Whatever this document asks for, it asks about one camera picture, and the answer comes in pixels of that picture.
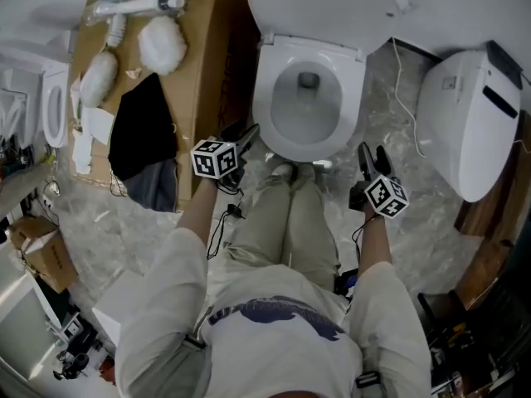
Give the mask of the white smart toilet black panel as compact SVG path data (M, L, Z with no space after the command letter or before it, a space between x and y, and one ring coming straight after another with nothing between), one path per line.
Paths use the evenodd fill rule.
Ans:
M496 42L457 52L430 69L417 104L417 142L467 202L497 182L513 147L522 68Z

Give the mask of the grey cloth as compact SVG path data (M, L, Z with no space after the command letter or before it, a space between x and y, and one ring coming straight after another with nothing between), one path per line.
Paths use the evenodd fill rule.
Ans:
M145 209L172 212L178 206L178 165L173 158L145 166L123 184L131 200Z

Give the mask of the pile of black equipment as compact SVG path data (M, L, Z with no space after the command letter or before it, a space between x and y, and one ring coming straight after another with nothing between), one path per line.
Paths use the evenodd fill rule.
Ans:
M60 351L52 360L52 374L58 380L75 380L81 377L99 376L100 367L108 356L104 347L92 347L87 353L76 356L67 350Z

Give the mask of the white power strip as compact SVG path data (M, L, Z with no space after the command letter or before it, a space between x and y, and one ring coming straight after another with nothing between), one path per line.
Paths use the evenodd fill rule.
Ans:
M41 203L45 207L46 211L56 220L59 221L59 216L54 211L54 205L53 200L47 195L42 194L41 197Z

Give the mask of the white toilet lid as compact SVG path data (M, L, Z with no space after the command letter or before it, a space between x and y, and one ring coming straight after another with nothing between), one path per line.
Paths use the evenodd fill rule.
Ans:
M409 0L248 0L264 36L294 36L374 53Z

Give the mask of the white bagged pipe fitting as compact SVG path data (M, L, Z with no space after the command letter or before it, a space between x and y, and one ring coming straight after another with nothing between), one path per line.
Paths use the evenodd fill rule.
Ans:
M116 14L140 14L148 12L174 12L184 9L186 0L125 0L122 2L100 1L91 9L93 17Z

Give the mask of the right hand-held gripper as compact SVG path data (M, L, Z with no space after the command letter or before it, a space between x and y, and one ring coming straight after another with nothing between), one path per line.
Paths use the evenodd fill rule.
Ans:
M350 189L348 208L363 211L364 206L369 204L377 215L394 219L409 207L410 202L382 145L377 146L376 154L374 162L369 146L365 142L358 145L358 163L363 180Z

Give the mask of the person's left shoe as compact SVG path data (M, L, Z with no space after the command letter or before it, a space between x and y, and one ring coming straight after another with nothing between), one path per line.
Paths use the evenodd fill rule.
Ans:
M297 177L297 166L288 162L281 163L272 171L270 177L291 184Z

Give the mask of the round bagged white foam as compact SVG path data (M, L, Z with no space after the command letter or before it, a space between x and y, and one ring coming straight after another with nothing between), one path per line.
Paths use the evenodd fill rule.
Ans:
M174 72L187 53L179 25L168 16L154 17L138 34L139 59L158 75Z

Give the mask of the dark equipment rack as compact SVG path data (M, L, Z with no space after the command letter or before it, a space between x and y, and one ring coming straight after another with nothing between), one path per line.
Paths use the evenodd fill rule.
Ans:
M531 274L504 273L474 308L455 291L417 299L432 398L531 398Z

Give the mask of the metal cabinet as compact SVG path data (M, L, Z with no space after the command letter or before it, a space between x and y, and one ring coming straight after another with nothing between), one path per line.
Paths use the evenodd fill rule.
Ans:
M7 242L0 245L0 358L28 380L55 346L36 281L16 261Z

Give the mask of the person's left forearm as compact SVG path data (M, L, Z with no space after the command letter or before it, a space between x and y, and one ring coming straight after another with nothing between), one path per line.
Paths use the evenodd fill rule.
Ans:
M216 182L203 177L177 223L177 228L192 231L205 246L208 245L217 193Z

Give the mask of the person's beige trousers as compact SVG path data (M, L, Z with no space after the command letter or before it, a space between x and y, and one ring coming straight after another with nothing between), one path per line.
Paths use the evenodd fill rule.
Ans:
M291 184L270 176L263 180L223 254L251 267L285 265L333 292L339 254L316 179Z

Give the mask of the person's right forearm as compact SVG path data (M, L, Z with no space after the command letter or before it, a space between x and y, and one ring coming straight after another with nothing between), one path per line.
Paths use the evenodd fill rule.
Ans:
M358 265L359 274L365 273L378 263L392 263L385 219L377 215L370 206L364 207L364 215L365 225Z

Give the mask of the oval bagged white foam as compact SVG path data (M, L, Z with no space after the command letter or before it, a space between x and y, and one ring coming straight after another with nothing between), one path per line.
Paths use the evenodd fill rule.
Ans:
M88 108L95 108L111 91L118 72L118 61L110 51L94 56L80 82L80 100Z

